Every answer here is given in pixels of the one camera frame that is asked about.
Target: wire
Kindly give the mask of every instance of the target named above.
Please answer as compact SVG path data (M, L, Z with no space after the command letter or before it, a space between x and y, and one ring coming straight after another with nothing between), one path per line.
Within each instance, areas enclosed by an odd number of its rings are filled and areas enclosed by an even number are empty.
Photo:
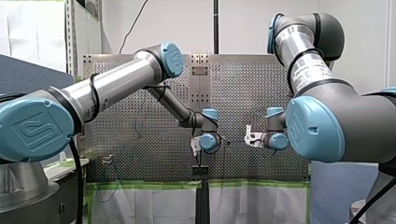
M384 196L391 188L396 185L396 177L393 177L388 184L382 188L368 203L366 203L363 208L358 212L358 214L353 217L353 219L349 222L349 224L358 224L359 219L363 216L363 214L382 196Z
M145 8L146 3L147 3L148 1L149 1L149 0L146 0L145 3L143 3L142 7L140 8L139 13L138 13L137 16L136 16L136 19L134 19L134 23L132 24L131 29L129 30L129 32L128 32L128 33L126 34L126 36L124 37L124 40L123 40L123 42L122 42L122 45L121 45L119 54L122 54L122 49L123 49L123 47L125 46L126 39L128 38L128 35L130 35L131 32L132 32L132 30L134 29L134 26L136 25L137 20L139 20L140 14L142 14L143 8Z
M94 80L95 80L95 77L97 75L99 75L99 73L92 74L90 76L90 87L91 87L92 94L94 96L93 100L95 101L95 106L94 106L94 111L93 111L92 117L90 119L86 120L85 123L93 121L94 119L96 119L96 117L99 114L99 110L100 110L99 93L98 93L98 90L95 88L95 85L94 85Z
M157 102L160 102L161 99L165 96L166 89L171 90L171 87L170 87L170 86L168 86L168 85L163 85L163 86L147 86L147 87L143 88L143 90L147 90L147 89L160 89L160 88L163 88L163 92L161 93L160 97L158 97L158 100L157 100Z
M108 171L108 169L109 169L110 167L113 167L114 170L116 171L117 179L118 179L119 181L117 182L117 186L114 188L113 192L111 192L111 194L110 194L110 196L108 197L108 199L106 199L106 200L99 200L98 195L99 195L99 192L100 192L100 186L103 184L103 180L104 180L104 178L105 178L105 176L106 176L106 173L107 173L107 171ZM93 186L93 189L96 190L96 201L99 202L99 203L108 203L108 202L110 202L110 200L111 200L111 199L113 198L113 196L116 194L117 189L119 189L119 186L120 186L120 173L119 173L119 169L117 168L116 164L114 164L114 161L112 161L112 162L107 166L107 168L103 171L102 176L101 176L100 181L99 181L99 186L98 186L98 188L96 188L95 186Z
M218 134L218 138L219 138L219 145L216 147L216 149L213 150L213 151L206 151L206 150L204 149L204 153L206 153L207 155L213 155L213 154L216 154L216 152L219 151L219 149L221 148L221 143L222 143L222 141L223 141L223 138L222 138L221 135L219 135L219 134Z
M81 163L79 161L78 150L76 148L75 142L73 138L70 139L69 142L70 149L73 154L73 158L76 165L76 173L77 173L77 216L76 216L76 224L82 224L82 210L84 207L84 176L82 175Z

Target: robotic arm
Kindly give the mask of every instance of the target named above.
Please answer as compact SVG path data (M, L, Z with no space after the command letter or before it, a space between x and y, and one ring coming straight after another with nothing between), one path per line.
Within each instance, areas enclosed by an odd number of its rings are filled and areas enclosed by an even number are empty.
M181 127L202 128L199 146L219 144L218 112L191 112L159 83L182 74L183 58L175 44L139 50L134 59L91 79L58 90L49 87L0 105L0 159L43 161L60 151L83 123L140 89L148 91L179 121Z
M343 48L342 26L330 15L273 18L268 51L287 69L294 98L286 111L268 109L266 147L285 148L286 129L294 150L311 161L386 163L395 158L396 91L360 96L334 78L329 67ZM246 137L250 145L251 137Z

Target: metal frame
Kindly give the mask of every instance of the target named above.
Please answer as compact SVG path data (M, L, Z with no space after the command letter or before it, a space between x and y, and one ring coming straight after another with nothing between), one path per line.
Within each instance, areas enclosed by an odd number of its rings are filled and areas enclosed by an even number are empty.
M66 0L66 71L74 78L78 75L75 1Z

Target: gray joint housing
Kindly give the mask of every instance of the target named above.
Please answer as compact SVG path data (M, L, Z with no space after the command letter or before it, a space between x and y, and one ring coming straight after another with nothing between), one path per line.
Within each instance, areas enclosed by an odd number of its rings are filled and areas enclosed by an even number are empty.
M323 53L323 60L339 59L344 50L344 30L340 22L326 13L281 17L276 24L276 36L292 25L304 25L314 34L314 47Z
M148 88L148 92L153 95L160 104L165 107L183 128L201 128L204 132L213 133L218 129L217 122L207 118L201 113L195 113L188 109L171 90L160 85Z
M286 128L286 112L267 118L267 135L264 138L264 145L270 147L270 139L276 133L285 132Z
M390 98L359 96L344 83L318 85L303 93L325 104L345 137L341 161L388 162L396 156L396 107Z

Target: white wall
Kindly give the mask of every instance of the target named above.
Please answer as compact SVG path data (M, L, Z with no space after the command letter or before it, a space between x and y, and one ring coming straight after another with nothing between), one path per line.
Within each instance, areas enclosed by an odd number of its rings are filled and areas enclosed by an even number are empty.
M389 1L319 1L319 10L334 15L346 35L345 50L333 74L349 81L360 93L386 86Z
M75 21L77 33L78 76L83 77L83 55L102 53L100 22L75 3Z
M276 13L316 11L318 0L219 0L219 52L265 54L269 21Z
M104 53L119 53L143 0L102 2ZM213 49L212 0L150 0L136 23L122 53L163 41L177 43L183 53Z
M143 0L103 1L103 52L118 53ZM263 54L269 20L277 13L318 11L318 0L219 1L219 52ZM123 53L163 41L177 43L183 53L213 52L213 0L150 0Z

